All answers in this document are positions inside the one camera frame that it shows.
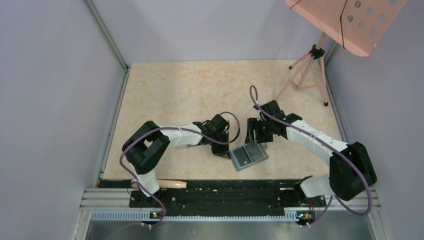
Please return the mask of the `grey card holder wallet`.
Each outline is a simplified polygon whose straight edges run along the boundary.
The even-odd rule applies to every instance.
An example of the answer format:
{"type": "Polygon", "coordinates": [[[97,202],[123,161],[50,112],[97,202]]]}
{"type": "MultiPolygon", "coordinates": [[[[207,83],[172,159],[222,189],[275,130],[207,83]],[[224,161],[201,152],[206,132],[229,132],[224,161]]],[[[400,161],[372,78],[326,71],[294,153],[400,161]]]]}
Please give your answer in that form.
{"type": "Polygon", "coordinates": [[[269,158],[266,153],[266,146],[256,142],[249,142],[236,147],[230,150],[229,154],[231,162],[237,172],[263,162],[269,158]]]}

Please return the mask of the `clear plastic card box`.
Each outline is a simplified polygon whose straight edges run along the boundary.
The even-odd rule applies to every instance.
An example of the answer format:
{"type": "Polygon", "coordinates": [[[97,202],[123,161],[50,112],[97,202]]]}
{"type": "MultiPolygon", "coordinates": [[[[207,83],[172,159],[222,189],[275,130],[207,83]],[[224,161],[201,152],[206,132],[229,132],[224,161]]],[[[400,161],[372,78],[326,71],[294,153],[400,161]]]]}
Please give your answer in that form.
{"type": "Polygon", "coordinates": [[[200,146],[201,144],[184,144],[184,145],[175,146],[175,149],[182,150],[182,149],[190,149],[190,148],[195,148],[200,146]]]}

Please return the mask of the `black VIP credit card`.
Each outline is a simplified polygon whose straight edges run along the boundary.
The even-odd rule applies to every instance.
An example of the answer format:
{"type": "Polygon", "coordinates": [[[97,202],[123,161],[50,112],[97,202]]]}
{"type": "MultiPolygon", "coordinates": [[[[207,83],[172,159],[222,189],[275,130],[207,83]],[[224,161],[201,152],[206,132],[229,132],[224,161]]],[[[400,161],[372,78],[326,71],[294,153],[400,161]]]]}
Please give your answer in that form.
{"type": "Polygon", "coordinates": [[[268,158],[266,152],[263,150],[260,144],[251,142],[244,146],[245,151],[247,152],[251,163],[260,162],[268,158]]]}

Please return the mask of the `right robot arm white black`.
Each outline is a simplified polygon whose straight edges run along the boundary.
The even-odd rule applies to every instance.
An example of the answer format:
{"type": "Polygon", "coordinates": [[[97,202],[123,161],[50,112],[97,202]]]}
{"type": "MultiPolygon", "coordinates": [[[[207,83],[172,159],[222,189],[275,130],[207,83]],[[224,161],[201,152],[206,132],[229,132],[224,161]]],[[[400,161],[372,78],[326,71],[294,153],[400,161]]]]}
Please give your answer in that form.
{"type": "Polygon", "coordinates": [[[295,113],[285,114],[272,100],[257,108],[258,117],[247,119],[245,142],[258,144],[273,142],[274,136],[295,142],[318,156],[329,167],[322,176],[306,176],[294,184],[293,200],[307,206],[314,197],[335,195],[350,201],[366,187],[377,182],[377,175],[366,147],[356,141],[352,144],[336,140],[311,127],[295,113]]]}

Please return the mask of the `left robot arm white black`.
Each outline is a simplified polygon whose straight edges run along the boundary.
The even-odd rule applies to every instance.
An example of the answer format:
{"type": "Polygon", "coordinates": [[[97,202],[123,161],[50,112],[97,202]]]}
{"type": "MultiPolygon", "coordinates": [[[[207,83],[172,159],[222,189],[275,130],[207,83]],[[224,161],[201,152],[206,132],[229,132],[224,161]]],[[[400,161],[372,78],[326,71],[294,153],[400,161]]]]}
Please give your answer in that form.
{"type": "Polygon", "coordinates": [[[168,148],[211,146],[214,156],[229,158],[230,123],[216,114],[211,120],[179,126],[159,126],[145,122],[122,146],[122,158],[132,167],[129,172],[140,184],[141,200],[149,207],[160,202],[160,184],[155,167],[168,148]]]}

